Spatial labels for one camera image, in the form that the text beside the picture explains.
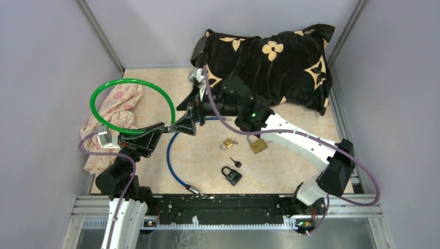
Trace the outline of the small brass padlock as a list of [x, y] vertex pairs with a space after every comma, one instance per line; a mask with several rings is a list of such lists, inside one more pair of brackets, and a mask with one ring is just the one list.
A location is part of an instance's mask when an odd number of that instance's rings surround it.
[[236, 144], [236, 141], [233, 139], [226, 139], [224, 140], [221, 144], [220, 144], [220, 149], [221, 150], [227, 150], [230, 147], [234, 146]]

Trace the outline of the blue cable lock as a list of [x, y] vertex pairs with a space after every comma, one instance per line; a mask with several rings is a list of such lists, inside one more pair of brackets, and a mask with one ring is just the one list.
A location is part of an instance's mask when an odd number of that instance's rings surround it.
[[166, 148], [166, 163], [184, 193], [203, 195], [227, 191], [221, 168], [228, 163], [219, 148], [220, 139], [216, 137], [220, 124], [218, 118], [211, 117], [198, 136], [176, 133], [171, 137]]

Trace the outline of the green cable lock loop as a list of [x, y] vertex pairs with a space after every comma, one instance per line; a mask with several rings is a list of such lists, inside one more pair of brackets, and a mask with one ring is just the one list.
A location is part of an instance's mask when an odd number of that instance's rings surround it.
[[171, 115], [170, 123], [171, 123], [171, 125], [174, 125], [176, 123], [176, 110], [175, 110], [174, 103], [173, 103], [171, 97], [162, 88], [160, 88], [158, 85], [156, 85], [154, 83], [151, 83], [149, 81], [145, 81], [142, 79], [123, 78], [123, 79], [116, 79], [116, 80], [108, 81], [108, 82], [100, 85], [99, 87], [97, 87], [93, 91], [93, 93], [91, 94], [91, 97], [89, 100], [90, 111], [91, 111], [92, 116], [100, 124], [105, 125], [108, 128], [110, 128], [111, 130], [115, 130], [115, 131], [122, 133], [122, 134], [128, 134], [128, 135], [143, 134], [143, 131], [141, 131], [140, 129], [122, 128], [122, 127], [118, 127], [114, 124], [111, 124], [109, 121], [105, 120], [104, 117], [101, 116], [101, 114], [99, 113], [99, 111], [96, 108], [95, 101], [102, 91], [104, 91], [107, 88], [114, 87], [116, 85], [126, 85], [126, 84], [135, 84], [135, 85], [145, 86], [145, 87], [153, 89], [154, 91], [159, 93], [165, 99], [165, 101], [167, 102], [168, 107], [170, 109], [170, 115]]

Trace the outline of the black Kaijing padlock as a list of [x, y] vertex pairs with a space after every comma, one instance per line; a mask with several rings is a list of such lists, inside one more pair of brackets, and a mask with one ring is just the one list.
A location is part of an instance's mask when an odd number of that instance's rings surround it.
[[236, 186], [236, 184], [242, 179], [242, 174], [238, 171], [231, 169], [228, 166], [224, 166], [221, 169], [221, 173], [225, 177], [225, 179], [232, 185]]

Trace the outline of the large brass padlock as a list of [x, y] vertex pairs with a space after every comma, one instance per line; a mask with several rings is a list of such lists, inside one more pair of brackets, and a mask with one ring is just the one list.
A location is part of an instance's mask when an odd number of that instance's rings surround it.
[[268, 148], [267, 143], [259, 137], [256, 140], [252, 141], [251, 136], [247, 135], [246, 140], [254, 154], [261, 153]]

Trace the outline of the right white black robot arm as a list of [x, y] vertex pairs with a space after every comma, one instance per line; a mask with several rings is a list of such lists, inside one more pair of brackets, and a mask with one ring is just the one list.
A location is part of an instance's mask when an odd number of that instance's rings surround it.
[[192, 91], [184, 101], [187, 111], [173, 128], [195, 135], [197, 119], [203, 125], [207, 117], [215, 116], [236, 134], [259, 136], [309, 160], [319, 172], [301, 183], [293, 194], [292, 207], [299, 214], [307, 213], [315, 201], [326, 195], [343, 196], [355, 162], [350, 141], [322, 139], [292, 124], [252, 99], [250, 88], [237, 76], [220, 81], [219, 102], [227, 107], [226, 116], [235, 118], [233, 126], [227, 124], [211, 91], [210, 81], [200, 72], [197, 69], [188, 76]]

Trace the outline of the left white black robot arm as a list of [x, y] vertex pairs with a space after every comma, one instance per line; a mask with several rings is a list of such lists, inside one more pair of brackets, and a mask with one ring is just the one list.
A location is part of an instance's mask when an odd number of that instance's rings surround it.
[[101, 194], [110, 198], [103, 248], [135, 247], [143, 216], [156, 207], [151, 189], [139, 184], [136, 163], [152, 155], [166, 130], [163, 122], [137, 129], [136, 134], [112, 135], [107, 127], [98, 129], [99, 145], [116, 149], [115, 161], [95, 181]]

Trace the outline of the small padlock key bunch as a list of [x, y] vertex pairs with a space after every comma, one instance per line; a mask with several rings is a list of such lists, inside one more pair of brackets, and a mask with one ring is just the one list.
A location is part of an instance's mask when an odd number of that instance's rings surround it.
[[238, 145], [238, 144], [239, 144], [239, 142], [237, 141], [236, 138], [232, 138], [231, 140], [232, 140], [232, 142], [233, 142], [235, 145]]

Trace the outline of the black head key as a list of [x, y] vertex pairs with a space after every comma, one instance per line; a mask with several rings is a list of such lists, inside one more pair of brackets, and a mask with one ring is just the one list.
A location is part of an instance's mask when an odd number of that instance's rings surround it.
[[232, 157], [229, 157], [229, 159], [234, 163], [234, 166], [236, 168], [241, 168], [242, 167], [242, 163], [238, 160], [234, 160]]

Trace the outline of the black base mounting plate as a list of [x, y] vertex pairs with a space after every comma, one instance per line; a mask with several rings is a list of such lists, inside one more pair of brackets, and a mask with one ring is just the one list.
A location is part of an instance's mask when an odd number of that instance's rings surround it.
[[295, 225], [294, 219], [314, 222], [326, 210], [323, 198], [312, 206], [295, 204], [291, 194], [163, 194], [155, 195], [147, 215], [160, 225], [261, 227]]

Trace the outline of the black pillow with beige flowers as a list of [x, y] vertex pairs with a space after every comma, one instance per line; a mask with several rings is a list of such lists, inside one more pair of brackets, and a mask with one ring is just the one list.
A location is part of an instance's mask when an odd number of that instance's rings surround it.
[[334, 31], [332, 25], [315, 24], [269, 37], [245, 37], [208, 29], [190, 63], [206, 67], [213, 87], [237, 76], [268, 107], [289, 102], [324, 115], [333, 84], [325, 48]]

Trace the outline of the aluminium frame rail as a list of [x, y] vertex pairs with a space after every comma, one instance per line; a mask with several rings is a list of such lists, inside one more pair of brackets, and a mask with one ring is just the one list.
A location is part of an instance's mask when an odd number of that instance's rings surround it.
[[[318, 224], [319, 219], [324, 218], [371, 218], [381, 217], [382, 209], [379, 204], [370, 205], [374, 197], [372, 195], [348, 195], [345, 200], [339, 197], [323, 198], [326, 205], [324, 214], [319, 215], [314, 222], [302, 222], [294, 219], [295, 225], [264, 225], [261, 227], [235, 227], [233, 225], [214, 226], [199, 225], [197, 222], [192, 225], [160, 225], [158, 216], [145, 214], [142, 219], [141, 229], [143, 230], [257, 230], [257, 229], [299, 229], [311, 228]], [[110, 198], [106, 196], [80, 196], [76, 199], [72, 211], [73, 218], [83, 218], [85, 228], [104, 229], [108, 223]]]

